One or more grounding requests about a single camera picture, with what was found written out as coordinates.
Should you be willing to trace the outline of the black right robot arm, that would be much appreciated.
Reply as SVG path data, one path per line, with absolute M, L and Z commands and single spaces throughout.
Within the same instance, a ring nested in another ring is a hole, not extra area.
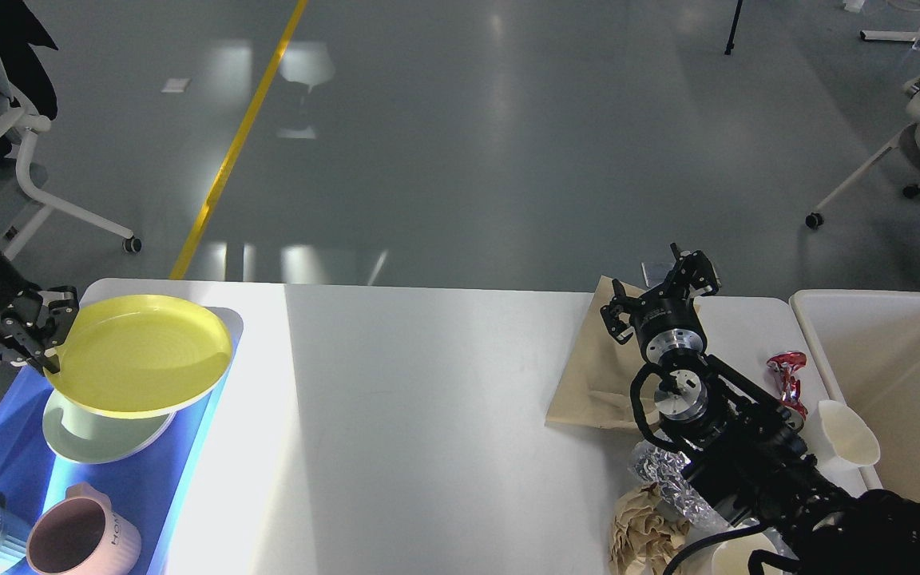
M 684 480 L 731 530 L 688 545 L 676 568 L 706 547 L 774 530 L 790 556 L 755 550 L 746 568 L 792 574 L 920 574 L 920 503 L 885 489 L 854 498 L 815 466 L 778 398 L 706 350 L 694 301 L 720 278 L 702 251 L 672 245 L 661 284 L 630 295 L 619 280 L 600 309 L 617 343 L 644 360 L 629 384 L 636 428 L 654 447 L 683 454 Z

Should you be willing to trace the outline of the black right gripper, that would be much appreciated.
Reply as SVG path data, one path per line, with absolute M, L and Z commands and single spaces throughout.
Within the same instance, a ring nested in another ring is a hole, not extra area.
M 702 355 L 708 339 L 695 309 L 695 299 L 720 292 L 720 278 L 712 260 L 701 250 L 680 250 L 669 245 L 674 265 L 664 278 L 664 294 L 650 290 L 635 297 L 617 278 L 611 280 L 613 295 L 600 308 L 607 334 L 618 345 L 638 336 L 646 363 L 661 365 L 672 353 L 688 350 Z

